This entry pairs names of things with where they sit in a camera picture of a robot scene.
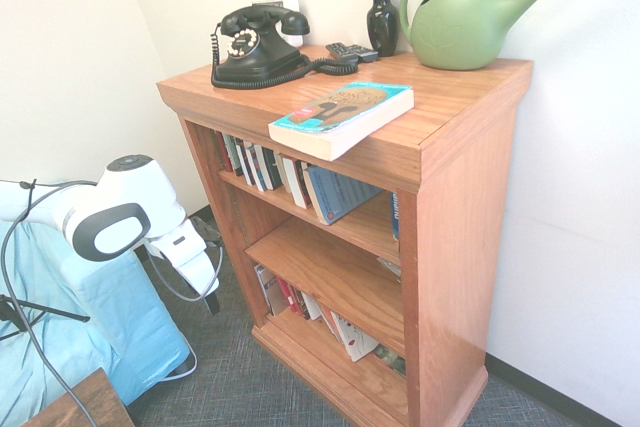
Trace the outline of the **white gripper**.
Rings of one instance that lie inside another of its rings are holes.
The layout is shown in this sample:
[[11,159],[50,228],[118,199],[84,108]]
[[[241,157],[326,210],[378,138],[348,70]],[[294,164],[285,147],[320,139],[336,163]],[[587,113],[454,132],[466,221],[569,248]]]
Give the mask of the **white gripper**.
[[187,283],[201,296],[212,316],[220,312],[215,290],[218,274],[206,252],[206,243],[190,220],[160,237],[150,237],[152,254],[163,256]]

